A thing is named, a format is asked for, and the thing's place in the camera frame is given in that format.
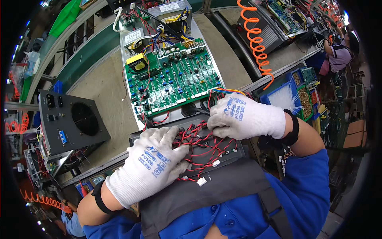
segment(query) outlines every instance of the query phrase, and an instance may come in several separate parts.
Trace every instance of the blue shirt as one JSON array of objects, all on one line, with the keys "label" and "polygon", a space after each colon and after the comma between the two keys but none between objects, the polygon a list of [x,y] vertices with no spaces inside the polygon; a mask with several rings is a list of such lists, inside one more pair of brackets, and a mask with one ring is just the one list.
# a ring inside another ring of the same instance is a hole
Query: blue shirt
[{"label": "blue shirt", "polygon": [[76,236],[76,237],[85,236],[85,233],[82,230],[81,225],[79,224],[77,213],[73,212],[72,218],[69,219],[66,216],[65,212],[62,211],[62,213],[61,213],[61,220],[65,224],[66,231],[70,235],[73,235],[73,236]]},{"label": "blue shirt", "polygon": [[[329,211],[329,167],[325,149],[299,158],[289,157],[282,181],[266,173],[282,204],[294,238],[316,238]],[[215,223],[228,238],[279,238],[265,221],[257,194],[186,213],[165,229],[161,238],[204,238]],[[117,216],[99,226],[84,226],[89,239],[144,238],[141,224]]]}]

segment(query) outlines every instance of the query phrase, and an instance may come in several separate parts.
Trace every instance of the black wristband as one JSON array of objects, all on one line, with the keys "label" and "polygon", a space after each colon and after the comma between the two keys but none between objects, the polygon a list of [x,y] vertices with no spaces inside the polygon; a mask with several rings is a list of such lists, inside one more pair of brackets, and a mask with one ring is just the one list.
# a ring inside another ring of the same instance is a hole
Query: black wristband
[{"label": "black wristband", "polygon": [[281,138],[278,141],[285,144],[286,146],[292,146],[297,142],[300,125],[298,123],[297,117],[294,116],[290,110],[285,109],[284,112],[289,114],[292,118],[293,129],[292,132],[289,132],[284,138]]},{"label": "black wristband", "polygon": [[112,215],[115,212],[113,212],[112,210],[108,209],[107,206],[102,201],[102,198],[101,198],[101,187],[102,187],[102,184],[104,182],[105,182],[105,180],[103,180],[102,182],[98,183],[95,186],[95,188],[94,188],[94,190],[92,192],[92,196],[94,196],[95,203],[97,204],[98,208],[101,209],[101,211],[103,211],[106,214]]}]

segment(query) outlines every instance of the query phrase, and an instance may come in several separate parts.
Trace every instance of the worker's left hand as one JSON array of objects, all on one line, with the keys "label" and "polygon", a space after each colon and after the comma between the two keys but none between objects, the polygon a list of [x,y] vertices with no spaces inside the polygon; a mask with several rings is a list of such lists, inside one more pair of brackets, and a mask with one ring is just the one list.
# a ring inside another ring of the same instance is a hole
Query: worker's left hand
[{"label": "worker's left hand", "polygon": [[172,149],[179,128],[149,128],[128,149],[125,165],[106,178],[106,186],[125,208],[170,185],[183,173],[188,162],[181,160],[189,145]]}]

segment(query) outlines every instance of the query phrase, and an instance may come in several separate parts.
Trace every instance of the black apron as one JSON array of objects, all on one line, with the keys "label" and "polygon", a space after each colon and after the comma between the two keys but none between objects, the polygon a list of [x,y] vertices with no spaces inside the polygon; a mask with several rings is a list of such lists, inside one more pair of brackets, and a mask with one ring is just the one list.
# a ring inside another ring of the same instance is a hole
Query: black apron
[{"label": "black apron", "polygon": [[[293,238],[287,216],[259,164],[241,158],[202,174],[207,183],[175,181],[159,193],[139,203],[145,239],[160,239],[159,232],[179,216],[199,208],[258,193],[266,221],[282,239]],[[269,214],[280,210],[273,216]]]}]

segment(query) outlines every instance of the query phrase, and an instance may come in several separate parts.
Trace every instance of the work surface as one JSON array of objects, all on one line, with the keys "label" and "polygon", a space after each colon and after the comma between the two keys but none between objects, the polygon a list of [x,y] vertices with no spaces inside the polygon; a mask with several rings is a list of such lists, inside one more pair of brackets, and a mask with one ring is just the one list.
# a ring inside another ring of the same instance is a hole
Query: work surface
[{"label": "work surface", "polygon": [[[252,81],[234,51],[228,45],[219,31],[206,16],[193,15],[210,51],[216,61],[227,89],[237,89]],[[93,99],[111,136],[108,142],[101,145],[79,169],[84,172],[95,166],[102,165],[110,158],[129,147],[131,133],[138,127],[133,117],[133,109],[127,97],[121,99],[126,91],[122,80],[122,58],[120,50],[102,62],[94,71],[87,75],[71,92],[71,95]],[[64,182],[71,178],[68,172],[57,178]]]}]

